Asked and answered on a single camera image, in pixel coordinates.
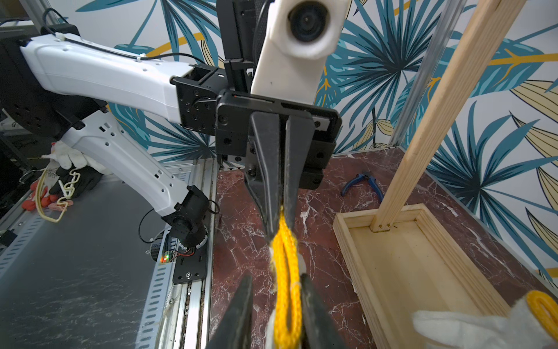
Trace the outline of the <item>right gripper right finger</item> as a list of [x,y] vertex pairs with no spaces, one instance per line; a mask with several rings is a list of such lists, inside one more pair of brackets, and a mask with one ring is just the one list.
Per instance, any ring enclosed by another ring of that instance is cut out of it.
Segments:
[[346,348],[336,324],[325,308],[310,277],[301,275],[302,286],[302,348]]

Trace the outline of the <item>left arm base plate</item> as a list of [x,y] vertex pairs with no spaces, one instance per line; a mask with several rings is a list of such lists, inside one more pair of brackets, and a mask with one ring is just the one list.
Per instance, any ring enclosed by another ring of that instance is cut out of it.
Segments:
[[204,280],[208,271],[208,243],[200,247],[184,247],[176,238],[174,245],[174,273],[173,284],[185,284]]

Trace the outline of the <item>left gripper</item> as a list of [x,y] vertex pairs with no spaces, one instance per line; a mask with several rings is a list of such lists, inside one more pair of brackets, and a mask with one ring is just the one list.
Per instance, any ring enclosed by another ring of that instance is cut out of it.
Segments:
[[[303,112],[312,117],[290,116]],[[288,228],[294,229],[299,187],[315,190],[321,185],[323,170],[336,148],[341,117],[334,109],[229,90],[217,99],[217,153],[228,161],[242,164],[247,160],[245,184],[267,239],[276,236],[280,217],[279,116],[283,121],[290,116],[285,135],[283,214]]]

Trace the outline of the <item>white glove back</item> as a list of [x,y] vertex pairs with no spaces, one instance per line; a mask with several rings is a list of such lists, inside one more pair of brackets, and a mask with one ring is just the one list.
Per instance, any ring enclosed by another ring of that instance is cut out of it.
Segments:
[[278,232],[270,248],[277,290],[271,343],[274,348],[297,348],[303,329],[302,283],[298,241],[285,215],[280,216]]

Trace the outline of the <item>white glove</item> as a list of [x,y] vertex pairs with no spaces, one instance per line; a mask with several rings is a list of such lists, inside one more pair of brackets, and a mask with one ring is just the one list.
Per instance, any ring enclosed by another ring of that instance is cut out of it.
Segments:
[[506,317],[417,311],[412,321],[428,348],[557,347],[557,302],[535,290],[520,298]]
[[277,290],[271,343],[274,348],[297,348],[303,329],[302,283],[298,241],[285,215],[280,216],[278,232],[270,248]]

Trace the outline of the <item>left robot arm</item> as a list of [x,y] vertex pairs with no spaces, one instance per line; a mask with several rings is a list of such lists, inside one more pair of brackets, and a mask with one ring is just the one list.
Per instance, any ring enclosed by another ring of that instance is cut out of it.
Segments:
[[236,91],[229,73],[135,55],[81,38],[75,26],[1,29],[1,106],[25,130],[100,163],[131,186],[183,247],[206,241],[209,198],[149,154],[116,108],[152,113],[215,139],[248,162],[248,189],[267,238],[294,224],[299,189],[320,185],[341,128],[337,111]]

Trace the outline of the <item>white glove bottom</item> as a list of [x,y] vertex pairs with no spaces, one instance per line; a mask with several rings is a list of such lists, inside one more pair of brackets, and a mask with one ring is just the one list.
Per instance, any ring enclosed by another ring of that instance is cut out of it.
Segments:
[[520,298],[506,317],[417,311],[412,321],[428,348],[557,347],[557,302],[535,290]]

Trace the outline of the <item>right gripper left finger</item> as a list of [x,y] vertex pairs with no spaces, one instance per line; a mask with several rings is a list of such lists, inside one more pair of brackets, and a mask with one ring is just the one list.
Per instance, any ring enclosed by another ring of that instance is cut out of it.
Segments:
[[252,311],[253,277],[246,273],[206,348],[250,348]]

